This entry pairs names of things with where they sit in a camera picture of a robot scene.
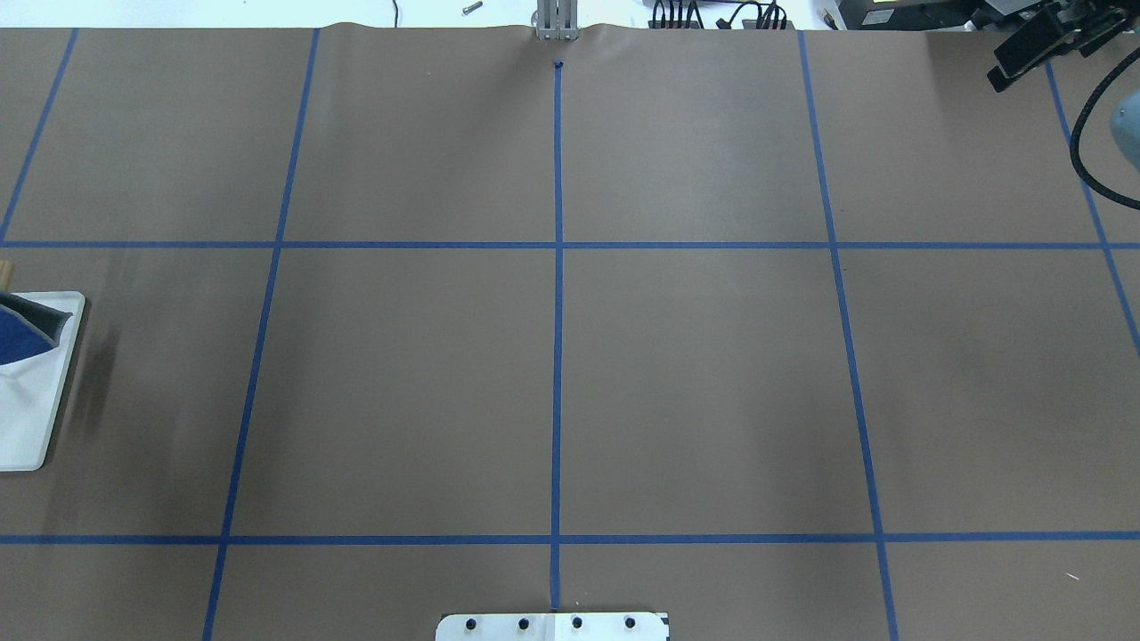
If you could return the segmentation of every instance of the metal plate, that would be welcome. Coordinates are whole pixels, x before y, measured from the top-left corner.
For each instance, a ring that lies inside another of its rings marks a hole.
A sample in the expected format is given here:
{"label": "metal plate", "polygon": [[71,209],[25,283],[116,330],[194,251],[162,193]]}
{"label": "metal plate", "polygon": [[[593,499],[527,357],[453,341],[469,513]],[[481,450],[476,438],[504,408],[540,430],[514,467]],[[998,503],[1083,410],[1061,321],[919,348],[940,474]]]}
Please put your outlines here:
{"label": "metal plate", "polygon": [[449,615],[435,641],[668,641],[669,615],[654,612],[559,612]]}

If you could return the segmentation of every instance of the blue tape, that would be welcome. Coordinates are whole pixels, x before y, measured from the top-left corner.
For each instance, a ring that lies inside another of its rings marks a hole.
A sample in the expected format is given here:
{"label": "blue tape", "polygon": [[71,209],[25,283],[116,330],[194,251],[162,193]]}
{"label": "blue tape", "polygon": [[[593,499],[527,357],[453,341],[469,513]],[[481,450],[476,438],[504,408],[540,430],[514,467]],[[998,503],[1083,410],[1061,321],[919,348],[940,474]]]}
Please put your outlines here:
{"label": "blue tape", "polygon": [[570,534],[563,545],[743,545],[874,543],[873,534]]}
{"label": "blue tape", "polygon": [[261,301],[261,319],[258,323],[258,339],[253,346],[253,362],[250,365],[250,381],[245,392],[245,406],[242,409],[242,425],[237,435],[237,446],[234,451],[234,466],[230,470],[229,490],[226,496],[226,512],[222,517],[221,543],[218,545],[218,558],[214,563],[214,576],[210,587],[210,601],[206,606],[205,623],[202,626],[202,640],[213,636],[213,622],[218,612],[218,598],[221,594],[222,575],[226,571],[227,539],[234,525],[234,509],[237,505],[237,488],[242,480],[242,464],[245,459],[245,445],[250,435],[250,420],[253,416],[253,400],[258,391],[258,378],[261,374],[261,355],[264,351],[266,333],[269,328],[269,313],[274,305],[274,291],[277,287],[277,268],[280,265],[282,241],[285,240],[285,225],[288,220],[288,204],[293,192],[293,176],[296,172],[296,159],[301,153],[301,137],[304,132],[304,116],[309,104],[309,91],[312,87],[312,70],[317,62],[317,46],[320,43],[320,30],[312,30],[309,44],[309,63],[304,72],[304,87],[301,89],[301,105],[298,108],[296,128],[293,132],[293,146],[290,151],[288,172],[285,176],[285,188],[282,193],[282,208],[277,218],[277,236],[274,254],[269,261],[269,277],[266,281],[266,294]]}
{"label": "blue tape", "polygon": [[898,622],[895,615],[894,591],[890,585],[890,567],[887,561],[887,545],[882,539],[882,514],[879,509],[879,490],[874,481],[871,439],[868,436],[866,414],[863,411],[863,390],[860,384],[858,363],[855,359],[855,341],[852,338],[842,266],[839,262],[836,221],[831,211],[831,192],[828,189],[828,172],[823,162],[823,145],[820,141],[820,123],[815,112],[815,95],[812,90],[812,71],[807,57],[807,41],[804,38],[804,32],[797,32],[797,35],[799,38],[800,67],[804,71],[804,91],[807,97],[807,115],[812,124],[812,144],[815,147],[815,169],[820,179],[820,197],[823,203],[823,217],[828,226],[828,243],[831,245],[831,271],[836,279],[839,318],[844,330],[844,346],[847,350],[847,371],[852,382],[852,396],[855,400],[855,420],[858,424],[860,447],[863,451],[863,473],[866,477],[866,494],[871,503],[871,522],[874,526],[876,551],[879,557],[879,578],[882,583],[882,601],[887,614],[887,630],[890,633],[890,640],[898,641]]}
{"label": "blue tape", "polygon": [[67,39],[67,47],[64,48],[64,57],[59,60],[56,70],[56,78],[51,81],[51,90],[48,91],[48,99],[43,103],[43,111],[40,112],[40,121],[35,123],[35,131],[32,133],[32,141],[27,146],[27,154],[24,155],[24,164],[19,168],[19,176],[16,177],[16,185],[11,189],[11,197],[8,198],[8,208],[3,212],[3,220],[0,221],[0,241],[8,235],[8,227],[16,214],[16,204],[19,203],[19,194],[24,189],[24,181],[27,172],[32,169],[32,161],[35,159],[35,149],[40,146],[40,137],[43,136],[43,128],[48,124],[48,115],[52,105],[56,104],[56,95],[59,92],[59,84],[64,81],[64,72],[67,71],[67,63],[71,60],[72,51],[75,50],[75,40],[79,38],[79,30],[73,29],[71,38]]}
{"label": "blue tape", "polygon": [[[1068,127],[1068,117],[1065,115],[1065,105],[1061,103],[1061,94],[1057,88],[1057,75],[1053,74],[1053,65],[1045,63],[1045,78],[1049,79],[1049,91],[1053,96],[1053,107],[1057,109],[1057,119],[1061,123],[1061,133],[1065,135],[1065,143],[1068,144],[1072,133]],[[1081,189],[1084,192],[1084,202],[1089,205],[1089,214],[1092,216],[1092,225],[1097,228],[1097,237],[1100,240],[1100,248],[1105,252],[1105,262],[1108,263],[1108,274],[1113,278],[1113,286],[1116,289],[1116,298],[1121,301],[1121,310],[1124,313],[1124,322],[1129,326],[1132,335],[1132,348],[1137,356],[1140,356],[1140,330],[1137,328],[1135,317],[1132,315],[1132,306],[1129,305],[1129,297],[1124,292],[1124,283],[1116,270],[1116,260],[1113,259],[1113,249],[1108,243],[1108,235],[1100,220],[1100,211],[1097,209],[1097,201],[1092,197],[1092,189],[1081,180]]]}
{"label": "blue tape", "polygon": [[554,60],[554,372],[551,416],[551,610],[562,601],[562,283],[565,268],[562,229],[562,67]]}
{"label": "blue tape", "polygon": [[[0,241],[11,249],[275,249],[283,250],[830,250],[817,241]],[[841,250],[1013,250],[1099,251],[1101,243],[990,243],[926,241],[839,241]],[[1113,250],[1138,250],[1140,243],[1109,243]]]}
{"label": "blue tape", "polygon": [[[0,545],[220,545],[227,546],[467,546],[467,545],[549,545],[546,534],[477,535],[83,535],[9,534],[0,535]],[[838,534],[565,534],[560,545],[790,545],[831,543],[877,543],[873,533]],[[1140,541],[1140,530],[1056,530],[1056,532],[922,532],[885,533],[885,543],[985,543],[1049,541]]]}
{"label": "blue tape", "polygon": [[388,536],[230,536],[230,545],[549,545],[545,534],[483,534],[483,535],[388,535]]}

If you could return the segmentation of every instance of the white surface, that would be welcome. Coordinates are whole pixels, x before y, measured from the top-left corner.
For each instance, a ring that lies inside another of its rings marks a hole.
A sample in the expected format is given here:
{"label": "white surface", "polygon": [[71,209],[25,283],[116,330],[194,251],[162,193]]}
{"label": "white surface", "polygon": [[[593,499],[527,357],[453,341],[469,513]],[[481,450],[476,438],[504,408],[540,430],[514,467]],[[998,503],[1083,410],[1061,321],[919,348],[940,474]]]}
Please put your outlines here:
{"label": "white surface", "polygon": [[[474,0],[398,0],[401,27],[470,27],[530,24],[537,0],[483,0],[469,16],[462,9]],[[828,29],[819,9],[834,0],[781,2],[797,29]],[[706,29],[716,29],[735,5],[701,2]],[[652,0],[579,0],[578,24],[616,24],[644,29]],[[755,18],[746,8],[741,18]],[[341,22],[392,26],[391,0],[0,0],[0,26],[54,27],[316,27]]]}
{"label": "white surface", "polygon": [[26,472],[43,465],[85,302],[79,292],[16,295],[70,311],[72,317],[64,325],[59,347],[0,366],[0,472]]}
{"label": "white surface", "polygon": [[[653,612],[559,612],[514,615],[450,615],[435,627],[435,641],[668,641],[669,625]],[[519,619],[530,626],[519,630]],[[581,627],[573,627],[575,617]],[[626,618],[636,622],[626,627]],[[467,619],[475,628],[467,630]]]}

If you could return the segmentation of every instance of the metal bracket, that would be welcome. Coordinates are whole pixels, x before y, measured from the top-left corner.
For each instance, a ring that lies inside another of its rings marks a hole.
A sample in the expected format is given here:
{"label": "metal bracket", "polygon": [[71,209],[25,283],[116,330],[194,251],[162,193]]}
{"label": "metal bracket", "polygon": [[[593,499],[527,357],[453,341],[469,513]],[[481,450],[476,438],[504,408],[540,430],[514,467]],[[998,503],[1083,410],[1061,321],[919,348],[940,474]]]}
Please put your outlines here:
{"label": "metal bracket", "polygon": [[535,15],[539,40],[578,40],[578,0],[538,0]]}
{"label": "metal bracket", "polygon": [[435,641],[669,641],[662,612],[449,615]]}

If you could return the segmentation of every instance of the black cable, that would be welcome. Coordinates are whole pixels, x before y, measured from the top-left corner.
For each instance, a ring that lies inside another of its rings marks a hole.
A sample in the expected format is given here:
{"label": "black cable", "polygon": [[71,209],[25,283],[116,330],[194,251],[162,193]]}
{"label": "black cable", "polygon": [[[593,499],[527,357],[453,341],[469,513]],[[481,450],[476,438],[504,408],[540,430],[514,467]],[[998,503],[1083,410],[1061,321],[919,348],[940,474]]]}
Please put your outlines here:
{"label": "black cable", "polygon": [[784,11],[783,7],[776,5],[774,0],[772,2],[757,2],[755,0],[738,2],[736,10],[727,21],[720,18],[716,22],[717,29],[732,29],[732,23],[736,21],[740,10],[750,5],[756,7],[756,29],[788,29],[788,11]]}
{"label": "black cable", "polygon": [[1108,89],[1108,86],[1119,78],[1121,74],[1124,73],[1124,70],[1129,68],[1129,66],[1137,62],[1137,59],[1140,59],[1140,47],[1125,56],[1119,64],[1113,67],[1113,71],[1108,72],[1105,80],[1101,80],[1100,84],[1092,90],[1092,95],[1089,96],[1089,100],[1084,104],[1084,108],[1081,109],[1081,115],[1076,116],[1076,124],[1073,125],[1073,135],[1069,137],[1069,159],[1073,161],[1073,169],[1076,170],[1076,175],[1080,176],[1081,180],[1084,180],[1084,184],[1091,187],[1093,192],[1097,192],[1114,203],[1119,203],[1124,206],[1140,210],[1140,201],[1130,198],[1101,185],[1099,180],[1089,173],[1089,170],[1081,161],[1081,133],[1084,132],[1084,123],[1089,121],[1089,114],[1092,113],[1092,108],[1097,106],[1097,102],[1100,100],[1100,97]]}
{"label": "black cable", "polygon": [[689,15],[685,16],[685,29],[693,26],[693,13],[697,13],[697,24],[705,29],[705,21],[701,19],[701,8],[697,6],[697,0],[689,2]]}
{"label": "black cable", "polygon": [[756,6],[756,22],[757,23],[760,22],[760,13],[764,11],[764,6],[760,5],[759,2],[752,2],[752,1],[741,2],[740,6],[736,7],[736,10],[732,13],[732,16],[728,17],[728,26],[726,29],[732,29],[732,23],[736,22],[736,15],[740,14],[741,9],[748,7],[749,5]]}

